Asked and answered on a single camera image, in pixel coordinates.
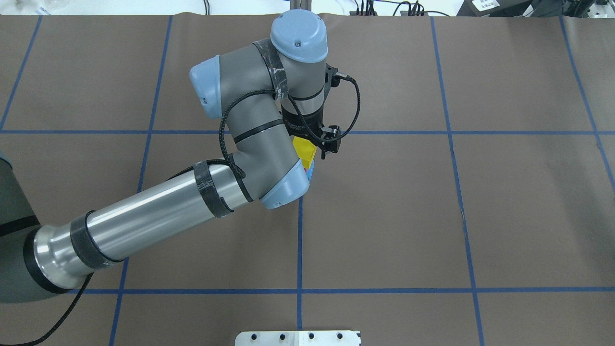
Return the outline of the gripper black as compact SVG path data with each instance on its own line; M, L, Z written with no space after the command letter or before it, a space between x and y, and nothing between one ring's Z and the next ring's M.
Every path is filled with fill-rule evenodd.
M324 105L300 117L296 114L294 106L290 103L283 104L281 114L283 124L291 136L299 136L309 141L316 141L321 151L321 160L325 160L328 153L338 153L341 146L341 128L338 125L323 125Z

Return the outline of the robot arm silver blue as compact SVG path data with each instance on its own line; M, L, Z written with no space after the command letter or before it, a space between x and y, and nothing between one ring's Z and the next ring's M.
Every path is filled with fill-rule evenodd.
M323 19L292 9L275 18L268 38L193 66L198 101L220 120L221 158L66 225L40 224L2 156L1 302L68 293L92 273L244 204L272 210L303 196L310 183L292 138L329 152L342 138L338 126L322 123L329 89L343 77L328 55Z

